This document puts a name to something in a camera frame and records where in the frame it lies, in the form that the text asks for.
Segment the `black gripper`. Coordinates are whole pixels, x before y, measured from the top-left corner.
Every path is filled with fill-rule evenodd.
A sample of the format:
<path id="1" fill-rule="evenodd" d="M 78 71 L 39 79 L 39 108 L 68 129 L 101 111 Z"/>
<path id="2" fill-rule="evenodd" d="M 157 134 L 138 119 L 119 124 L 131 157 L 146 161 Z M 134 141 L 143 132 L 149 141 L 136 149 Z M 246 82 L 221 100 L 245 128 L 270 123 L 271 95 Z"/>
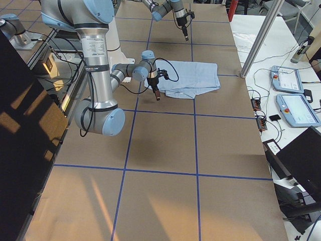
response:
<path id="1" fill-rule="evenodd" d="M 160 101 L 161 95 L 160 95 L 159 88 L 157 86 L 158 83 L 159 83 L 158 77 L 147 78 L 147 83 L 152 88 L 152 91 L 153 91 L 153 93 L 155 94 L 155 97 L 156 97 L 156 101 Z"/>
<path id="2" fill-rule="evenodd" d="M 188 31 L 187 31 L 187 27 L 186 27 L 187 17 L 183 16 L 183 17 L 180 17 L 180 18 L 176 18 L 176 21 L 178 23 L 178 26 L 181 28 L 181 30 L 183 32 L 185 40 L 188 41 L 189 37 L 188 37 Z"/>

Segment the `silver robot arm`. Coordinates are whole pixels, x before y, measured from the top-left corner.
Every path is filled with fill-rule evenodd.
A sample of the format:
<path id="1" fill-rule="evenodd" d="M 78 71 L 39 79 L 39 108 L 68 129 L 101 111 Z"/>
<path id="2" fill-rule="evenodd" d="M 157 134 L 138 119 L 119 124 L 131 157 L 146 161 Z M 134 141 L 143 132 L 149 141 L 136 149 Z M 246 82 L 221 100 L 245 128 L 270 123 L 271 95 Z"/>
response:
<path id="1" fill-rule="evenodd" d="M 82 137 L 87 133 L 115 136 L 121 132 L 125 113 L 113 92 L 127 77 L 147 81 L 160 99 L 159 69 L 153 51 L 142 52 L 137 64 L 109 65 L 106 34 L 114 19 L 112 1 L 42 1 L 41 14 L 47 26 L 76 32 L 80 38 L 90 90 L 90 97 L 83 99 L 74 112 Z"/>
<path id="2" fill-rule="evenodd" d="M 176 19 L 175 23 L 177 27 L 182 30 L 185 40 L 189 40 L 187 17 L 191 16 L 191 19 L 193 19 L 194 13 L 187 11 L 187 9 L 184 7 L 183 1 L 164 1 L 162 4 L 149 0 L 142 0 L 141 2 L 149 9 L 152 18 L 157 22 L 159 22 L 164 16 L 172 11 L 174 18 Z"/>

